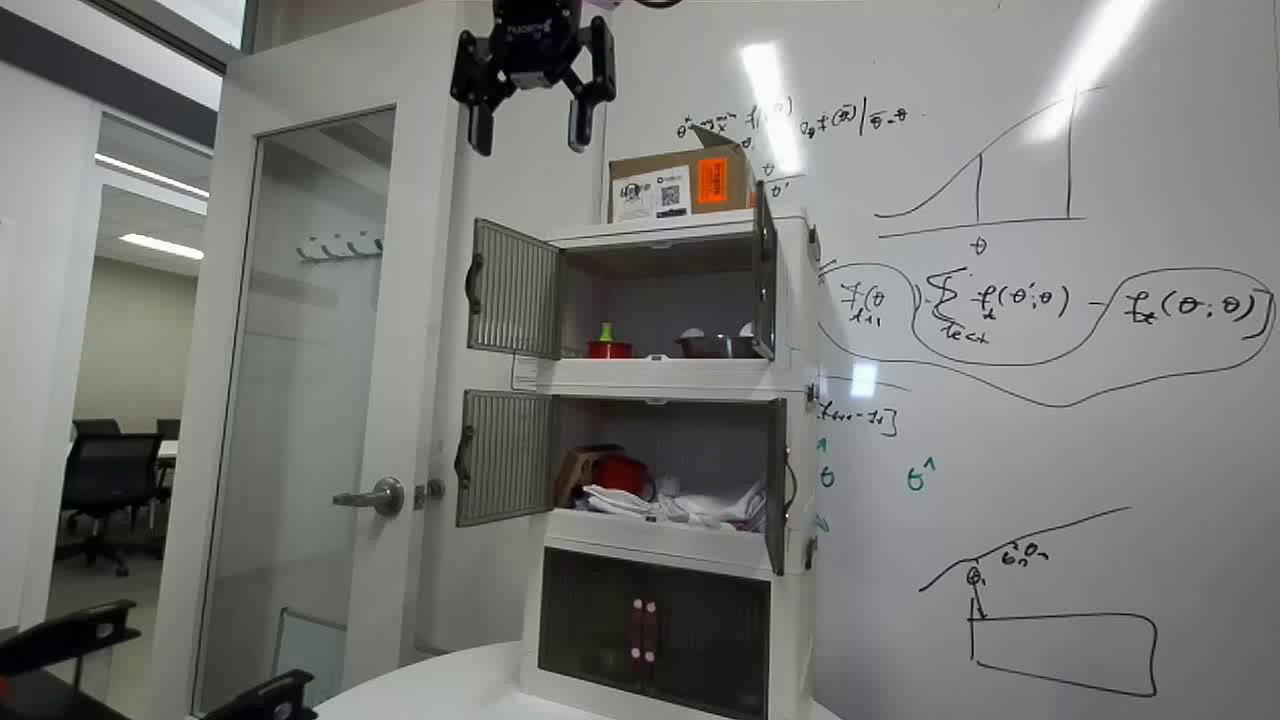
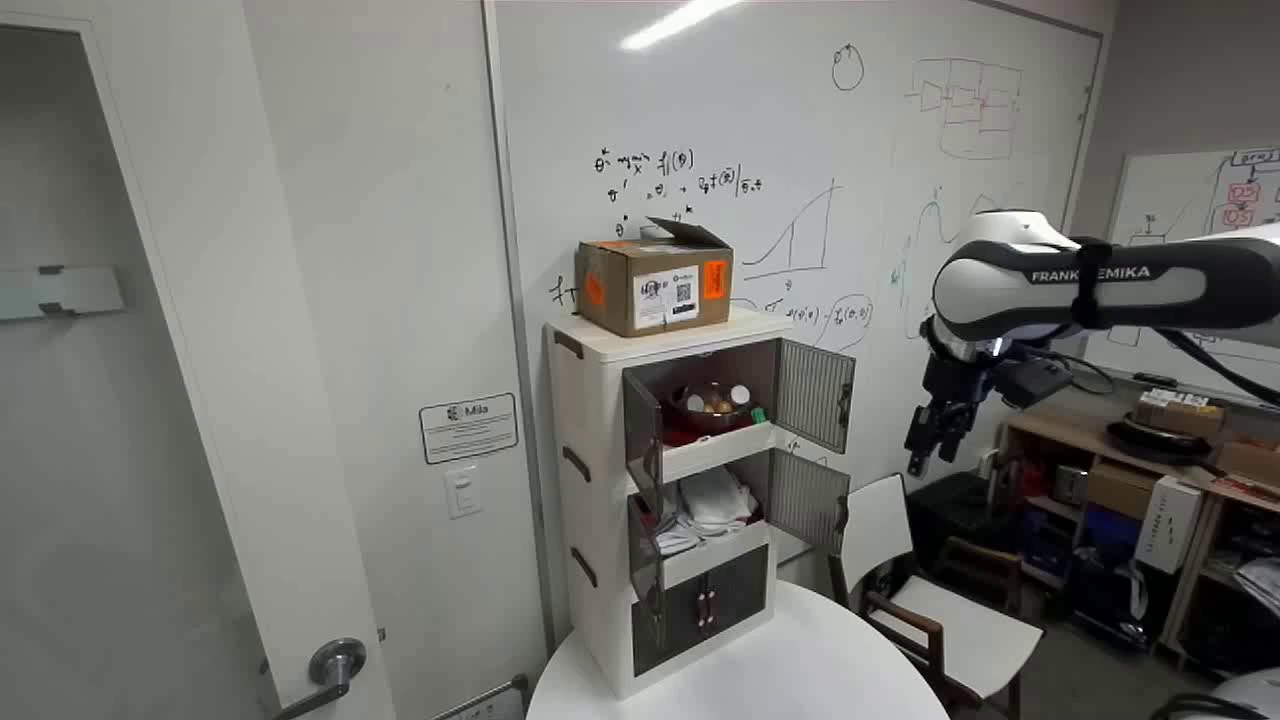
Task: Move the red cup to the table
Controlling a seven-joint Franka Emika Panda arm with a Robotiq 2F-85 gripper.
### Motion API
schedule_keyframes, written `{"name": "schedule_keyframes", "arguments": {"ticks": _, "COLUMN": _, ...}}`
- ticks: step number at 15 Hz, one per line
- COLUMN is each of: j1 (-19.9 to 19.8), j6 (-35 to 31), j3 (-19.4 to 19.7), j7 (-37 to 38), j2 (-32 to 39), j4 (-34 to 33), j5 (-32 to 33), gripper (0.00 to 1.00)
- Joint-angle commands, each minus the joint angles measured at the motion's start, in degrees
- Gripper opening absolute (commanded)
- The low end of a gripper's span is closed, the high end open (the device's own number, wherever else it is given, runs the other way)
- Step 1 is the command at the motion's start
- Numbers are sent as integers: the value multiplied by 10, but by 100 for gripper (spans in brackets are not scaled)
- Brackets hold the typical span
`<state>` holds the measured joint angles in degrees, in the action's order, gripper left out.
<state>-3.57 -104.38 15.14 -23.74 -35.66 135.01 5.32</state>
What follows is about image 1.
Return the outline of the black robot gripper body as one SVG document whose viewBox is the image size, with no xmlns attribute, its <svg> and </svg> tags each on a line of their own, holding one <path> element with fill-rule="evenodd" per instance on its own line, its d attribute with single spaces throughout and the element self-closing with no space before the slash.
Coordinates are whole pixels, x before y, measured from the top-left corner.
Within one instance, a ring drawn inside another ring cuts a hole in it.
<svg viewBox="0 0 1280 720">
<path fill-rule="evenodd" d="M 582 19 L 575 0 L 491 0 L 488 34 L 455 38 L 452 97 L 499 109 L 520 89 L 565 84 L 575 102 L 615 97 L 615 38 L 604 15 Z"/>
</svg>

